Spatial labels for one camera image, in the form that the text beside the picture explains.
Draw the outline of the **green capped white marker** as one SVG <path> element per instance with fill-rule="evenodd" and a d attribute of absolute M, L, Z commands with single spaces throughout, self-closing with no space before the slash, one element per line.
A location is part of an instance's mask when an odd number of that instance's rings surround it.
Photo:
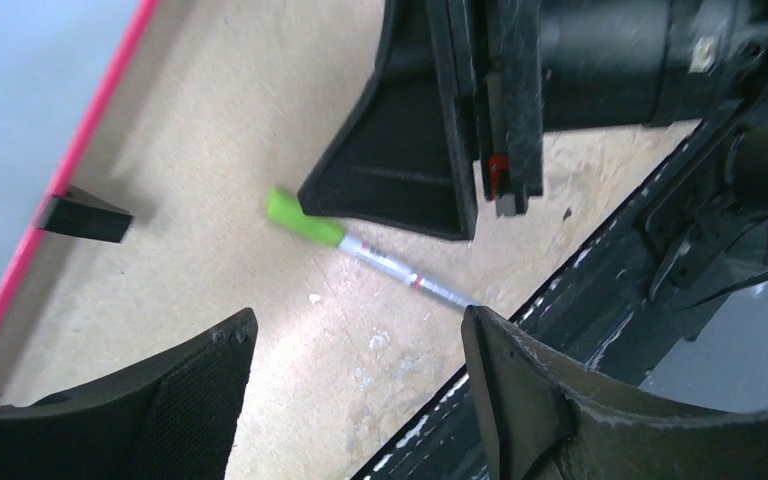
<path fill-rule="evenodd" d="M 330 218 L 306 215 L 296 196 L 282 189 L 273 188 L 269 191 L 266 199 L 266 215 L 274 224 L 300 238 L 338 249 L 456 311 L 463 312 L 469 306 L 480 305 L 480 302 L 470 295 L 386 253 L 362 237 L 346 230 L 339 222 Z"/>

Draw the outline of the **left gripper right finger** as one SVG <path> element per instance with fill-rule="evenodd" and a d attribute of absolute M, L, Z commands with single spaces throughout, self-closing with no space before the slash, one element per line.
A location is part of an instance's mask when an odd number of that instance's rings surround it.
<path fill-rule="evenodd" d="M 768 479 L 768 410 L 644 392 L 484 306 L 467 308 L 461 332 L 493 479 Z"/>

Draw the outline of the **pink framed whiteboard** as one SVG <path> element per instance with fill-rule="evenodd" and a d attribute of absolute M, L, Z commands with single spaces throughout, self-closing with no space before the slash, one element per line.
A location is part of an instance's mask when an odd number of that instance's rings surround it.
<path fill-rule="evenodd" d="M 0 1 L 0 323 L 155 8 Z"/>

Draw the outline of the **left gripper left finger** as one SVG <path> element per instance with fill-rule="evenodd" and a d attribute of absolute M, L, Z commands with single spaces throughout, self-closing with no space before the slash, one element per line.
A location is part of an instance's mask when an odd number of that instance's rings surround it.
<path fill-rule="evenodd" d="M 0 479 L 224 478 L 257 333 L 245 308 L 109 375 L 0 406 Z"/>

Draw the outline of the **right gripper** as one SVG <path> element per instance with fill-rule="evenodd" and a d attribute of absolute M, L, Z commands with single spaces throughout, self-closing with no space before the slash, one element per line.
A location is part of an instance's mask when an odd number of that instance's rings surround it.
<path fill-rule="evenodd" d="M 303 212 L 473 239 L 464 97 L 497 214 L 525 214 L 543 193 L 540 6 L 386 2 L 373 73 L 299 188 Z"/>

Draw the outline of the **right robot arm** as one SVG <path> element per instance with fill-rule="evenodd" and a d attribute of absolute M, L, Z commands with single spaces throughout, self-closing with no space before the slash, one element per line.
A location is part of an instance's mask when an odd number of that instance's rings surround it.
<path fill-rule="evenodd" d="M 549 133 L 696 121 L 615 216 L 610 306 L 681 311 L 768 220 L 768 1 L 388 1 L 373 72 L 297 193 L 310 216 L 474 238 L 528 211 Z"/>

